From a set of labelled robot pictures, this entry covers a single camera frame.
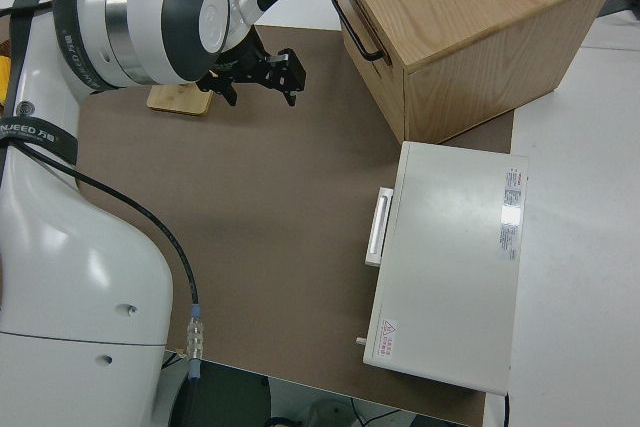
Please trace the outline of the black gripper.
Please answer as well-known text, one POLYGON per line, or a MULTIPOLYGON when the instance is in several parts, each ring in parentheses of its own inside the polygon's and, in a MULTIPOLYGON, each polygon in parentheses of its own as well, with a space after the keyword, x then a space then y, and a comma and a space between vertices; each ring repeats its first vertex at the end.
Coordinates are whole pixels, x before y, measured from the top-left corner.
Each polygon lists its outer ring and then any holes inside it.
POLYGON ((256 28, 251 27, 241 42, 219 55, 195 85, 200 91, 214 92, 230 106, 236 106, 234 83, 259 84, 281 92, 286 103, 294 107, 305 82, 306 71, 294 50, 285 48, 275 55, 268 53, 256 28))

